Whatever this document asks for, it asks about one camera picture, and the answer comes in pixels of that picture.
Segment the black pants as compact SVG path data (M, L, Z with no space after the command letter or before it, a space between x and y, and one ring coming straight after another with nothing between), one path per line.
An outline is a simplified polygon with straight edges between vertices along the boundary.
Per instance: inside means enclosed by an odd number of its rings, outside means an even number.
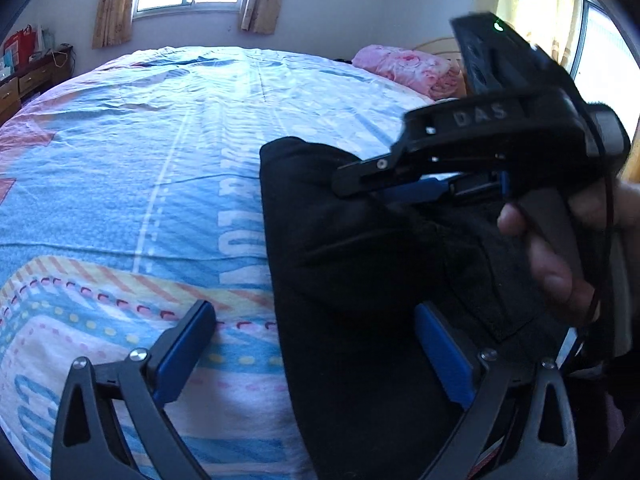
M337 196L354 155L283 138L259 152L274 312L299 433L321 479L424 479L463 415L424 353L414 310L431 304L477 348L555 360L562 310L530 275L497 203L388 204ZM530 393L499 431L522 430Z

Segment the red gift bag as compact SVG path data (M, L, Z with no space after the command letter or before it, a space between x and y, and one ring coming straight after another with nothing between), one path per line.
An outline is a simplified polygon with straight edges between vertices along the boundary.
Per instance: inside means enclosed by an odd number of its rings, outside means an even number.
M6 66L11 65L16 70L29 62L36 48L36 32L32 26L14 32L3 44L3 56Z

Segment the side yellow curtain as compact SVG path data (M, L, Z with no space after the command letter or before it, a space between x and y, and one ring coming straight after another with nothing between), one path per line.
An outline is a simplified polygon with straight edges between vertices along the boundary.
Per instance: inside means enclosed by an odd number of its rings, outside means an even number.
M475 0L477 12L491 12L530 44L567 70L573 62L582 0Z

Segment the brown wooden desk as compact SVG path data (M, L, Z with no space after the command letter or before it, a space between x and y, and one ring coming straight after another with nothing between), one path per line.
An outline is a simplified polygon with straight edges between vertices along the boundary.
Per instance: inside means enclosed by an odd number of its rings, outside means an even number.
M2 79L0 87L0 125L3 125L36 93L43 94L73 77L74 48L63 44L13 75Z

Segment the side window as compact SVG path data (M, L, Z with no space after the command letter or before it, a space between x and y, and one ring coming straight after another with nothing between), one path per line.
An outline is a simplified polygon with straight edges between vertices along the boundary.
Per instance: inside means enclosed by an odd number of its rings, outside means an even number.
M633 139L639 120L639 65L598 0L582 0L570 73L582 98L611 107Z

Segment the blue pink bed sheet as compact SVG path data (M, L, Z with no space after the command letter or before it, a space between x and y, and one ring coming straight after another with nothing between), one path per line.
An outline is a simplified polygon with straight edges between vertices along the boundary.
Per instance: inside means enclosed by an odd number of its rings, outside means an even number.
M70 364L148 348L198 299L219 324L168 415L214 479L310 479L284 377L260 148L384 153L426 96L318 56L138 51L43 93L1 129L1 428L50 474Z

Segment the cream wooden headboard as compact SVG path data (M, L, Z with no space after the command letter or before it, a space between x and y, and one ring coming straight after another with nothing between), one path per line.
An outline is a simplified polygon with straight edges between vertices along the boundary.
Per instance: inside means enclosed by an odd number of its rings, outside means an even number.
M428 53L431 55L462 62L462 54L459 44L454 37L442 37L433 39L414 47L414 50Z

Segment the left yellow curtain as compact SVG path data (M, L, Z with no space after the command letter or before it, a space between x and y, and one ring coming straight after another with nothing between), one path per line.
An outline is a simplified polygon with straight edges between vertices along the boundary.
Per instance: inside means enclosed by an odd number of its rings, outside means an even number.
M133 16L134 0L99 0L92 36L93 50L129 42Z

